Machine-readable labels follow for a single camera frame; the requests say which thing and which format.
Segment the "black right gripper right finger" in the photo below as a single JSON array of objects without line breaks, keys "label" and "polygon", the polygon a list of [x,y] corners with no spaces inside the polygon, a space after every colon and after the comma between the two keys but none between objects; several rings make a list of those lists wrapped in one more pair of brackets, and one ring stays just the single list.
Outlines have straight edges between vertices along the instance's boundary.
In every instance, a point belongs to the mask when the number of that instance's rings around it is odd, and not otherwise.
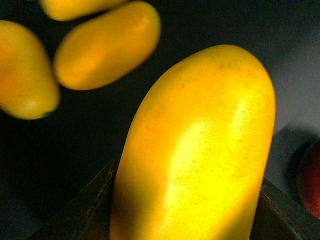
[{"label": "black right gripper right finger", "polygon": [[320,220],[264,178],[251,239],[320,240]]}]

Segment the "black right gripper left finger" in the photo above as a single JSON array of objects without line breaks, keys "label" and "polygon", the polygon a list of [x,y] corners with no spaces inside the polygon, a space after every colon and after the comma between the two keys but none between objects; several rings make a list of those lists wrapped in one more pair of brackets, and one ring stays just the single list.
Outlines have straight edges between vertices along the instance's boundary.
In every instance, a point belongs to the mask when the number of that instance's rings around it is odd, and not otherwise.
[{"label": "black right gripper left finger", "polygon": [[115,161],[33,235],[33,240],[108,240]]}]

